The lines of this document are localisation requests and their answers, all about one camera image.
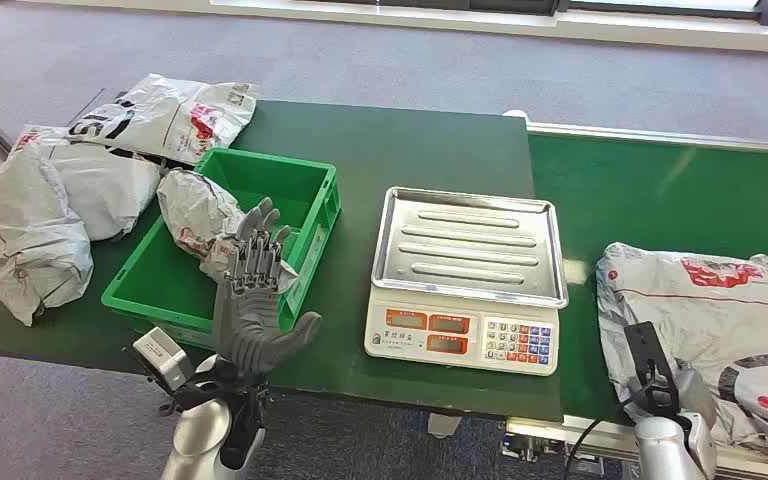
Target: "plastic mailer bag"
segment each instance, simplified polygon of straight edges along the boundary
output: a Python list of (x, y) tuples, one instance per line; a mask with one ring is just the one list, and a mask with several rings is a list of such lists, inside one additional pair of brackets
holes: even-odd
[(54, 166), (29, 143), (0, 165), (0, 300), (30, 326), (35, 313), (80, 298), (90, 241)]
[[(714, 439), (768, 453), (768, 257), (749, 260), (608, 246), (596, 271), (602, 351), (620, 399), (634, 362), (623, 327), (651, 321), (675, 369), (715, 396)], [(634, 404), (632, 418), (645, 415)]]
[(73, 142), (66, 128), (26, 126), (13, 151), (29, 142), (57, 169), (90, 240), (130, 232), (160, 181), (160, 165), (120, 148)]
[(160, 181), (157, 199), (175, 244), (218, 281), (228, 270), (233, 238), (245, 218), (237, 200), (204, 175), (181, 169)]
[(213, 147), (227, 147), (248, 125), (256, 104), (248, 83), (173, 80), (150, 74), (115, 103), (69, 129), (75, 138), (198, 165)]

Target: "green table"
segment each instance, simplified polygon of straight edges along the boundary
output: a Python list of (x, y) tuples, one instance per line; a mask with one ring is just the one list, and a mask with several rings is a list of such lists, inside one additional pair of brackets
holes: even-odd
[[(337, 166), (343, 209), (304, 307), (323, 315), (322, 327), (311, 347), (270, 375), (272, 385), (444, 412), (561, 417), (557, 375), (373, 358), (362, 346), (386, 189), (402, 185), (533, 196), (522, 119), (262, 102), (232, 147)], [(138, 371), (136, 362), (120, 351), (135, 334), (99, 298), (157, 214), (152, 206), (122, 241), (93, 245), (95, 272), (84, 297), (47, 311), (34, 327), (22, 327), (0, 304), (0, 355)], [(198, 349), (190, 352), (196, 360), (205, 355)]]
[[(271, 382), (438, 411), (593, 418), (615, 401), (592, 283), (606, 245), (768, 254), (768, 145), (534, 125), (528, 143), (536, 196), (556, 205), (564, 256), (586, 269), (583, 283), (569, 285), (570, 304), (561, 312), (558, 372), (529, 377), (367, 356), (362, 329), (384, 190), (530, 196), (523, 133), (520, 119), (498, 116), (262, 102), (233, 147), (333, 163), (343, 200), (305, 306), (324, 315), (323, 327)], [(94, 245), (85, 297), (46, 312), (33, 328), (0, 304), (0, 355), (137, 371), (120, 351), (135, 335), (99, 297), (157, 214), (153, 205), (121, 242)]]

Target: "grey carpet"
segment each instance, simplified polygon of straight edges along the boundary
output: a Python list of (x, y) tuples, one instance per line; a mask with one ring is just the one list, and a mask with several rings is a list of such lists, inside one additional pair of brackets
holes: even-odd
[[(148, 72), (258, 82), (272, 99), (768, 140), (768, 54), (0, 2), (10, 136)], [(174, 428), (153, 415), (162, 399), (137, 376), (0, 358), (0, 478), (156, 478)], [(426, 418), (280, 398), (254, 478), (560, 478), (557, 458), (501, 457), (499, 422), (466, 419), (439, 441)]]

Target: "green plastic crate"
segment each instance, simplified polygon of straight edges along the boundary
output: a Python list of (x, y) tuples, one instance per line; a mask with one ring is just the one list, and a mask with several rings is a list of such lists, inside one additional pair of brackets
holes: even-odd
[[(230, 192), (248, 211), (264, 197), (281, 211), (277, 230), (289, 225), (283, 259), (299, 274), (281, 296), (281, 329), (293, 328), (325, 243), (340, 212), (337, 169), (325, 163), (214, 148), (196, 171)], [(101, 296), (101, 303), (132, 319), (137, 331), (149, 323), (178, 341), (212, 347), (216, 284), (199, 271), (198, 260), (172, 241), (163, 217), (146, 233)]]

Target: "scale keypad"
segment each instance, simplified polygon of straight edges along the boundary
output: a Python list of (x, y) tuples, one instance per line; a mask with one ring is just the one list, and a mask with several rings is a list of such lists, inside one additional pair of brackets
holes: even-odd
[(487, 322), (485, 358), (502, 362), (548, 365), (552, 349), (552, 328), (519, 323)]

